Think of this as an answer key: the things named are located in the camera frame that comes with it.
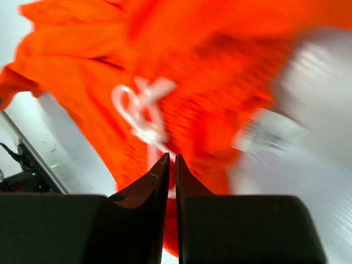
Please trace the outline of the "orange mesh shorts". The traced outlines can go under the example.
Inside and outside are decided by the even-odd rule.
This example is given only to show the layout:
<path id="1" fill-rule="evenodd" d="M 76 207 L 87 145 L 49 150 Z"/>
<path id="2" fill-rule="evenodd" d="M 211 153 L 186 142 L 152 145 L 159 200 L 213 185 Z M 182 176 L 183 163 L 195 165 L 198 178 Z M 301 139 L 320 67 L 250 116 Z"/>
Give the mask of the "orange mesh shorts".
<path id="1" fill-rule="evenodd" d="M 1 109 L 51 95 L 118 190 L 163 153 L 216 194 L 307 195 L 351 263 L 351 1 L 34 1 Z"/>

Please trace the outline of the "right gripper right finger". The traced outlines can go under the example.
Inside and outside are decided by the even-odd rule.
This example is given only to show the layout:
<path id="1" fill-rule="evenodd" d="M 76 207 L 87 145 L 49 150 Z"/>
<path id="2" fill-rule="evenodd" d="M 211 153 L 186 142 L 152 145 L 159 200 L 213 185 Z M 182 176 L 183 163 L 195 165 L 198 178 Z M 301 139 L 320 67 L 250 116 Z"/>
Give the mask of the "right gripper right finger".
<path id="1" fill-rule="evenodd" d="M 180 263 L 326 263 L 305 204 L 290 195 L 216 195 L 175 158 Z"/>

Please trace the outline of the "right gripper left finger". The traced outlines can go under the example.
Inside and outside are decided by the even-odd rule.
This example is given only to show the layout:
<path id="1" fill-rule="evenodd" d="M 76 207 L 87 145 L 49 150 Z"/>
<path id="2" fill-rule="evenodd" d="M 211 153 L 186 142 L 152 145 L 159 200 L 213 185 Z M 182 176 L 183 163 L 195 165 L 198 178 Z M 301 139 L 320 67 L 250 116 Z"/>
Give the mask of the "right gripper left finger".
<path id="1" fill-rule="evenodd" d="M 160 263 L 169 187 L 164 154 L 101 195 L 1 195 L 1 263 Z"/>

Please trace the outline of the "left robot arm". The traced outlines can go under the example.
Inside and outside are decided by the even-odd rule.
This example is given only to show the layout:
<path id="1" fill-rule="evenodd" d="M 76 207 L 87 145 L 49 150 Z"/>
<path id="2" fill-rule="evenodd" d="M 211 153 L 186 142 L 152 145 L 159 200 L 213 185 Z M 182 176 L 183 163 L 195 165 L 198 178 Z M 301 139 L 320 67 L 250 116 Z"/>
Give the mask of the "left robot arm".
<path id="1" fill-rule="evenodd" d="M 18 145 L 17 153 L 4 143 L 1 143 L 1 146 L 13 160 L 19 163 L 22 170 L 8 177 L 4 177 L 1 171 L 1 192 L 60 193 L 48 174 L 24 144 Z"/>

